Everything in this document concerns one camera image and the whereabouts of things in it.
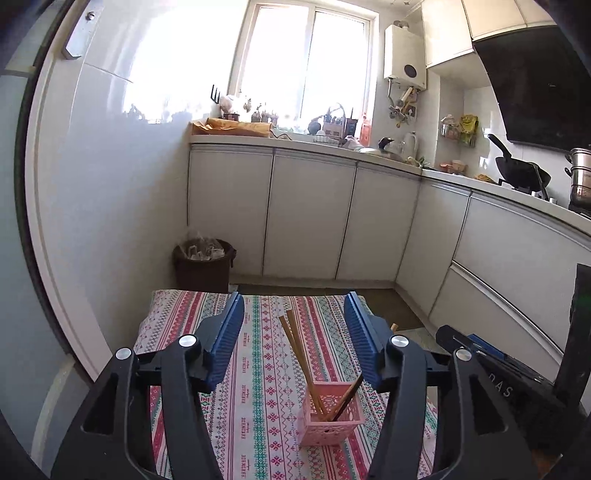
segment wooden chopstick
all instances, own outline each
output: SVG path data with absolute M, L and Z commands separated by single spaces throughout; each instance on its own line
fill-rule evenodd
M 396 330 L 398 330 L 398 325 L 393 323 L 392 326 L 390 327 L 390 331 L 392 333 L 394 333 Z M 355 394 L 357 393 L 357 390 L 361 386 L 361 383 L 363 383 L 363 374 L 361 374 L 357 377 L 357 380 L 355 380 L 351 384 L 351 386 L 347 389 L 345 394 L 340 398 L 340 400 L 336 403 L 336 405 L 328 413 L 328 415 L 326 416 L 326 421 L 338 420 L 338 418 L 345 411 L 345 409 L 347 408 L 347 406 L 349 405 L 351 400 L 353 400 Z
M 310 370 L 308 368 L 308 362 L 306 361 L 306 356 L 305 356 L 304 352 L 302 352 L 300 350 L 299 343 L 296 343 L 296 339 L 293 336 L 293 334 L 287 324 L 287 321 L 285 320 L 285 317 L 283 315 L 281 315 L 279 317 L 279 321 L 281 322 L 281 326 L 283 327 L 283 330 L 285 331 L 285 336 L 287 337 L 287 340 L 289 341 L 289 343 L 291 345 L 291 349 L 295 353 L 295 358 L 297 359 L 298 363 L 300 364 L 300 368 L 301 368 L 302 372 L 304 373 L 304 378 L 306 379 L 306 384 L 308 385 L 308 391 L 310 392 L 310 397 L 312 399 L 312 403 L 314 404 L 314 408 L 316 408 L 316 413 L 318 414 L 320 419 L 322 419 L 326 415 L 326 409 L 324 407 L 324 404 L 322 403 L 322 400 L 320 399 L 320 397 L 316 393 L 316 387 L 314 385 Z
M 316 386 L 314 385 L 314 379 L 312 378 L 312 372 L 310 371 L 310 366 L 308 364 L 308 357 L 306 356 L 306 350 L 304 349 L 304 342 L 303 342 L 303 338 L 300 334 L 300 328 L 297 324 L 296 316 L 294 315 L 293 310 L 287 310 L 286 314 L 287 314 L 287 320 L 289 321 L 290 326 L 291 326 L 291 333 L 294 337 L 295 344 L 300 349 L 300 357 L 303 360 L 303 363 L 300 364 L 302 367 L 302 371 L 307 372 L 307 377 L 310 379 L 310 385 L 311 385 L 310 396 L 314 395 L 316 397 L 316 399 L 318 400 L 318 404 L 320 405 L 319 414 L 325 416 L 327 414 L 327 410 L 326 410 L 326 407 L 324 406 L 324 402 L 322 401 L 321 396 L 318 395 L 318 392 L 316 391 Z

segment plastic bag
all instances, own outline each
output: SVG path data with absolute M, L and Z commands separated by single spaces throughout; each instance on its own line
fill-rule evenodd
M 197 233 L 196 237 L 185 244 L 186 248 L 179 245 L 185 257 L 190 260 L 216 260 L 222 258 L 226 252 L 214 238 L 204 237 Z
M 352 135 L 347 135 L 347 137 L 345 137 L 345 144 L 343 145 L 343 148 L 346 148 L 347 150 L 355 150 L 355 151 L 359 151 L 362 148 L 365 148 L 361 143 L 359 143 L 359 141 L 353 137 Z

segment white kitchen cabinet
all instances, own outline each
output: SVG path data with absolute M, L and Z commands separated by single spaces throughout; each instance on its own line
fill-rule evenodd
M 335 278 L 354 176 L 353 160 L 276 150 L 265 276 Z
M 463 0 L 473 40 L 490 37 L 517 28 L 525 20 L 515 0 Z
M 461 267 L 449 269 L 429 321 L 475 333 L 553 381 L 562 352 L 523 315 Z
M 272 160 L 272 148 L 194 145 L 191 151 L 190 230 L 232 244 L 234 273 L 261 275 Z
M 394 281 L 413 221 L 419 177 L 359 166 L 338 280 Z
M 462 0 L 424 0 L 421 10 L 427 67 L 473 51 Z
M 396 283 L 427 316 L 462 230 L 469 191 L 424 181 Z
M 591 265 L 590 244 L 556 220 L 473 194 L 454 260 L 564 349 L 576 265 Z
M 552 17 L 535 0 L 515 0 L 528 27 L 554 25 Z

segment kettle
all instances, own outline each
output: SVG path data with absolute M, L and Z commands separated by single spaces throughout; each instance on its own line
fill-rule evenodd
M 418 140 L 417 135 L 415 132 L 408 133 L 404 135 L 404 140 L 402 141 L 402 158 L 404 160 L 408 159 L 408 157 L 417 158 L 417 150 L 418 150 Z

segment trash can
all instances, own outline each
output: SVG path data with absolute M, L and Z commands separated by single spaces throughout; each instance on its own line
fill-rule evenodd
M 206 291 L 210 293 L 228 293 L 230 267 L 234 266 L 236 250 L 224 240 L 217 239 L 224 249 L 225 255 L 214 260 L 191 260 L 176 246 L 173 250 L 173 265 L 180 290 Z M 183 244 L 187 251 L 195 240 Z

